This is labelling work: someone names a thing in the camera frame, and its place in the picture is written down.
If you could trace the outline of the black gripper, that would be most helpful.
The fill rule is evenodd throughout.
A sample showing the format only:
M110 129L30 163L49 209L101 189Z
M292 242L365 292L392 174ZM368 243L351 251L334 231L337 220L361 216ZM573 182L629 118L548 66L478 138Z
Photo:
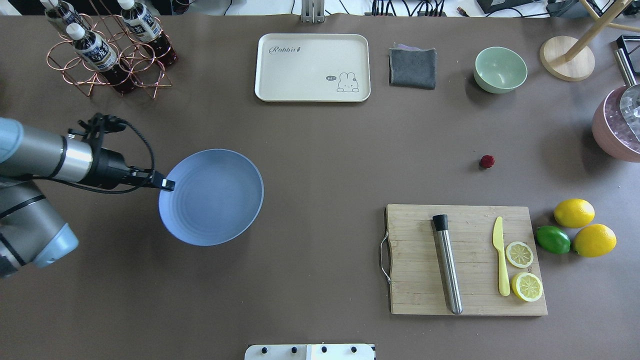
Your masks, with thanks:
M89 186L112 190L119 185L146 186L162 191L174 191L175 182L160 172L127 166L124 156L106 148L92 146Z

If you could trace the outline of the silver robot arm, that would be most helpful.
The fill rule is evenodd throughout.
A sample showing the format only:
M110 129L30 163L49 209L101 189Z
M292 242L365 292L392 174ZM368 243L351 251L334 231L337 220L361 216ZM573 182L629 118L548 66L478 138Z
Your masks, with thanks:
M115 194L119 185L173 191L175 182L150 168L128 166L124 156L103 146L105 135L133 125L117 116L94 114L78 121L81 130L68 136L1 119L0 273L3 278L21 267L44 268L78 246L70 225L35 184L62 183L77 189Z

